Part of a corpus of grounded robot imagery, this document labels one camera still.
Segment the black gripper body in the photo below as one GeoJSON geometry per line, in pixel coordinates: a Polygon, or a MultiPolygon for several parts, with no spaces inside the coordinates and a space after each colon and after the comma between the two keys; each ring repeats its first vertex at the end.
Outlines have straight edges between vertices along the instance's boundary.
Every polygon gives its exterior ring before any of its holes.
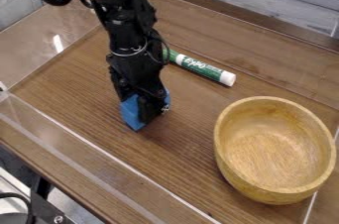
{"type": "Polygon", "coordinates": [[[111,52],[106,61],[114,88],[122,101],[134,94],[152,101],[164,101],[166,89],[160,80],[160,71],[167,61],[160,49],[146,50],[136,54],[111,52]]]}

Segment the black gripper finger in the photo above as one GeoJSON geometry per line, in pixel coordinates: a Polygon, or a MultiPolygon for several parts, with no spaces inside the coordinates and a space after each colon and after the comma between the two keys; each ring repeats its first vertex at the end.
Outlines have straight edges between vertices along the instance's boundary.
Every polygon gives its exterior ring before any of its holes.
{"type": "Polygon", "coordinates": [[[138,97],[139,120],[148,124],[170,107],[170,101],[150,96],[138,97]]]}

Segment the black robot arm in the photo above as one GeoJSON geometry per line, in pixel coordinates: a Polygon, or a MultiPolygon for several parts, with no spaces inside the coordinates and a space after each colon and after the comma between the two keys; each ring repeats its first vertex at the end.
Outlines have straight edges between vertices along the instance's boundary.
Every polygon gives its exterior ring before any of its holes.
{"type": "MultiPolygon", "coordinates": [[[[66,6],[72,0],[43,0],[66,6]]],[[[106,56],[120,113],[130,128],[143,128],[170,108],[160,71],[170,62],[168,46],[155,30],[156,10],[148,0],[80,0],[94,9],[107,31],[106,56]]]]}

